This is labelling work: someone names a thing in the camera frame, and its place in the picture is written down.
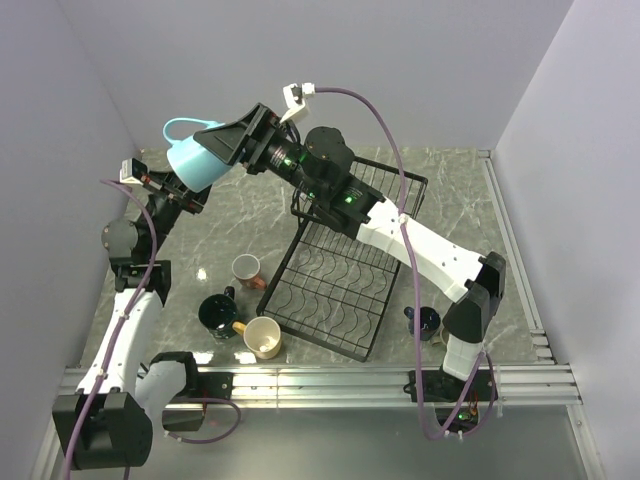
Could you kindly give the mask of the pink mug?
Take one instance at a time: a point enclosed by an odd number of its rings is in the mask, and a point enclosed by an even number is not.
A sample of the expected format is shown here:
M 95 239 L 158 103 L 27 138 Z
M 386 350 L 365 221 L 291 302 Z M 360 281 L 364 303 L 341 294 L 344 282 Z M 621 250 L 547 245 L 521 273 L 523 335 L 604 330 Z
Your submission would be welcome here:
M 267 283 L 261 277 L 260 260 L 252 254 L 237 256 L 231 265 L 234 277 L 248 289 L 265 290 Z

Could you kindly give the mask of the black wire dish rack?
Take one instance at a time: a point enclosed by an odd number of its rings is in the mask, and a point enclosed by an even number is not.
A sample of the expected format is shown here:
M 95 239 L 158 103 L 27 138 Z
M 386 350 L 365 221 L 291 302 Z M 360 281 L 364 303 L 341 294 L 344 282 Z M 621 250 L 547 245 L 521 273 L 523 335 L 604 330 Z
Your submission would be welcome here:
M 320 223 L 296 190 L 296 233 L 256 313 L 309 343 L 364 362 L 373 350 L 401 263 Z

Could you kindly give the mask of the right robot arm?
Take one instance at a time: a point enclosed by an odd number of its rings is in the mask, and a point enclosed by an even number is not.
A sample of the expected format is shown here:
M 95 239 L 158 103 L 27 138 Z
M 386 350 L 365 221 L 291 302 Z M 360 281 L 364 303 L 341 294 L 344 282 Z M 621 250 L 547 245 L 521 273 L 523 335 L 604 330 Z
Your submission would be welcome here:
M 409 266 L 415 278 L 433 283 L 452 303 L 443 318 L 449 338 L 440 386 L 449 398 L 466 397 L 475 387 L 473 370 L 504 295 L 504 257 L 452 243 L 354 176 L 356 156 L 338 129 L 315 127 L 303 142 L 293 142 L 277 119 L 257 104 L 241 119 L 200 130 L 194 139 L 228 165 L 241 163 L 252 175 L 273 172 L 309 199 L 321 224 L 385 252 Z

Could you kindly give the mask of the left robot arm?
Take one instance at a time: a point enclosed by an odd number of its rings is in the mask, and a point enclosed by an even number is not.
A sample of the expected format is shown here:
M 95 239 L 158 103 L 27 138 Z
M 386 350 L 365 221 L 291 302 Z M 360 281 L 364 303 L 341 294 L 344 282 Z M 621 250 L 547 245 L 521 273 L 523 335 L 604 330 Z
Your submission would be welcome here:
M 171 263 L 157 257 L 183 212 L 202 211 L 207 192 L 196 194 L 169 172 L 146 171 L 110 181 L 125 195 L 138 183 L 148 192 L 137 219 L 110 221 L 101 234 L 114 279 L 111 320 L 85 377 L 74 393 L 57 397 L 52 415 L 64 452 L 64 476 L 74 470 L 143 465 L 162 412 L 174 398 L 189 402 L 202 379 L 189 352 L 155 357 L 138 374 L 153 325 L 171 287 Z

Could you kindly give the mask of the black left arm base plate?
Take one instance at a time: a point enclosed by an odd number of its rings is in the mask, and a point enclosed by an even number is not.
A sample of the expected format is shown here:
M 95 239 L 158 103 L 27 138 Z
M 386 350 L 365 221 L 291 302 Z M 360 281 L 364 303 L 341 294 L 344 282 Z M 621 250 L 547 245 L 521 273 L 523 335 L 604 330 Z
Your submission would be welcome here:
M 170 401 L 177 404 L 188 399 L 208 398 L 230 400 L 234 374 L 228 371 L 205 371 L 188 375 L 186 386 Z

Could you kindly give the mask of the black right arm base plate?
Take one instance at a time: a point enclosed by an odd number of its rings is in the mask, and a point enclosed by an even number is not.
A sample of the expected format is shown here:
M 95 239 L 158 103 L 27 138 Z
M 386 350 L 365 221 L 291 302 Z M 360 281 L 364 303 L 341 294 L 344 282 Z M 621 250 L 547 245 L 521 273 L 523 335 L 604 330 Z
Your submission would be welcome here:
M 445 374 L 441 370 L 422 371 L 423 397 L 425 402 L 456 403 L 465 386 L 465 381 Z M 497 389 L 493 388 L 491 374 L 488 370 L 479 370 L 467 392 L 466 401 L 477 399 L 488 402 L 490 397 L 499 398 Z

